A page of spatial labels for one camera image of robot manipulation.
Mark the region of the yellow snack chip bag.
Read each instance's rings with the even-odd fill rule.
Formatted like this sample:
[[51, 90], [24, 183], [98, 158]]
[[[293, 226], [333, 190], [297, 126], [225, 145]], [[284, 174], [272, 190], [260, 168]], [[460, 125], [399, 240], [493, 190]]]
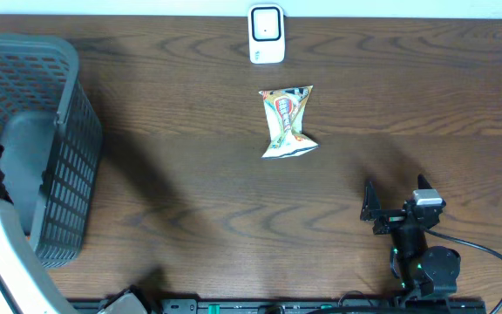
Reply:
[[259, 91], [268, 123], [270, 143], [264, 160], [297, 157], [319, 145], [302, 132], [302, 120], [313, 86]]

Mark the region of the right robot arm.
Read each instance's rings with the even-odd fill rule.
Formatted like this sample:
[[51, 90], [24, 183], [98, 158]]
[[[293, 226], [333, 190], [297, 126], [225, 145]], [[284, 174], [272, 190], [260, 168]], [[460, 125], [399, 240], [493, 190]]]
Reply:
[[389, 235], [393, 276], [404, 291], [397, 302], [445, 299], [457, 291], [461, 258], [454, 249], [430, 247], [425, 234], [440, 223], [446, 202], [424, 178], [417, 177], [417, 189], [400, 209], [384, 209], [370, 181], [365, 182], [360, 219], [373, 223], [375, 235]]

